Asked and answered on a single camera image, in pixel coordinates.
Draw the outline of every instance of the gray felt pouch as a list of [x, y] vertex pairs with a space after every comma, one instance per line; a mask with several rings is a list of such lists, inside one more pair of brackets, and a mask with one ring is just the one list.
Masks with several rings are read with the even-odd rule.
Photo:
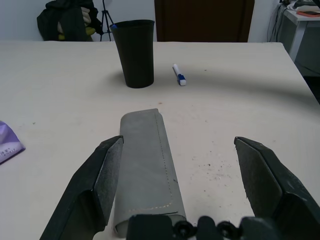
[[129, 218], [168, 215], [172, 224], [186, 213], [171, 156], [164, 120], [158, 109], [130, 112], [121, 119], [124, 144], [114, 203], [114, 231], [125, 238]]

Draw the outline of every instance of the white table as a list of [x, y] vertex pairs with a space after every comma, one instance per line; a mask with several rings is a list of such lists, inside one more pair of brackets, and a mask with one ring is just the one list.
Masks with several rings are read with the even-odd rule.
[[289, 49], [289, 55], [294, 62], [296, 60], [306, 28], [320, 28], [320, 17], [302, 16], [293, 10], [285, 10], [283, 14], [296, 25], [294, 37]]
[[[152, 108], [191, 223], [253, 215], [235, 136], [273, 149], [320, 204], [320, 106], [280, 43], [157, 42], [155, 81], [142, 89], [126, 87], [114, 42], [1, 42], [0, 53], [1, 120], [26, 146], [0, 165], [2, 240], [39, 239], [95, 147], [124, 114]], [[115, 238], [111, 224], [94, 239]]]

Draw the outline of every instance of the yellow object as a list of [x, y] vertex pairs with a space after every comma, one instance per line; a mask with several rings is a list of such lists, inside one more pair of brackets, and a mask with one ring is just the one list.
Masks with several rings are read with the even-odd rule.
[[[92, 27], [87, 26], [87, 27], [85, 28], [85, 33], [86, 33], [87, 36], [91, 36], [91, 35], [93, 35], [95, 32], [96, 32], [96, 30], [95, 30], [94, 28], [92, 28]], [[65, 38], [65, 35], [64, 35], [64, 34], [59, 34], [59, 36], [58, 36], [58, 40], [59, 40], [59, 41], [64, 41], [65, 39], [66, 39], [66, 38]]]

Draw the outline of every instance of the purple package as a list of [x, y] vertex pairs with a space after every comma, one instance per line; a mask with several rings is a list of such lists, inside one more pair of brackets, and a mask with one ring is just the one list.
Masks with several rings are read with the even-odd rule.
[[12, 129], [0, 121], [0, 164], [25, 150]]

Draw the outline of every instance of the black cup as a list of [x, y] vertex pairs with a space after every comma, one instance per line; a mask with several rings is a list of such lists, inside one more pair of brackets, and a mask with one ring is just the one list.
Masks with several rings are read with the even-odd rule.
[[110, 26], [129, 88], [140, 89], [154, 83], [154, 25], [152, 20], [133, 20]]

